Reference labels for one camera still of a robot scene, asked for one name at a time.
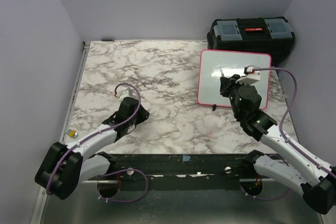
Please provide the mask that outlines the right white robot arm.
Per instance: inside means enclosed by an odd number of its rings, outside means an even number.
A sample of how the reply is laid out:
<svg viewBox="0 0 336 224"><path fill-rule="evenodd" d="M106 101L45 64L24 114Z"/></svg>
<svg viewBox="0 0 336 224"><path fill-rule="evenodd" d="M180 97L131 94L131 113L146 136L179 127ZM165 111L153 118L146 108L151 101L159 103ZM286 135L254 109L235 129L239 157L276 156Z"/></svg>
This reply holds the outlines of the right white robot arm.
<svg viewBox="0 0 336 224"><path fill-rule="evenodd" d="M229 99L234 117L243 131L277 152L290 163L283 165L269 156L253 151L241 165L249 178L257 174L272 178L303 197L320 214L335 206L335 166L312 154L283 131L262 111L261 96L254 86L240 82L240 75L220 78L219 93Z"/></svg>

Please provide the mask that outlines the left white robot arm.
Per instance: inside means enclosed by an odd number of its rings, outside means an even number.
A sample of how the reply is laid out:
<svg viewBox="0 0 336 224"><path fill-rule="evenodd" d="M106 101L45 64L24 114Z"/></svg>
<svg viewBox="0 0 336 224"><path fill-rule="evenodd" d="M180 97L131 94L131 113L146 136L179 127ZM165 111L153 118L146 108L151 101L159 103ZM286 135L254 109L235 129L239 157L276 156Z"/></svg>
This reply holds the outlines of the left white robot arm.
<svg viewBox="0 0 336 224"><path fill-rule="evenodd" d="M126 97L117 112L91 134L69 144L54 143L35 175L35 183L61 200L68 198L79 183L96 176L112 179L116 166L101 149L115 143L150 116L137 99Z"/></svg>

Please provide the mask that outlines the pink framed whiteboard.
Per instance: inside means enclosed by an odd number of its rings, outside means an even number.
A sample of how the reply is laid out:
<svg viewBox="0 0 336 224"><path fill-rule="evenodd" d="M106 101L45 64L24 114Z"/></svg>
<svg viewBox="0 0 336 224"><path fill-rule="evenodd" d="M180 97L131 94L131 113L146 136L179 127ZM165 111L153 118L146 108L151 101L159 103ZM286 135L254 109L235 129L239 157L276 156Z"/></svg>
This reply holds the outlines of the pink framed whiteboard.
<svg viewBox="0 0 336 224"><path fill-rule="evenodd" d="M225 84L254 86L261 96L260 108L268 105L270 71L255 71L248 75L248 70L270 68L271 56L255 52L222 51L205 49L201 52L197 88L197 102L211 107L231 107L229 98L220 93Z"/></svg>

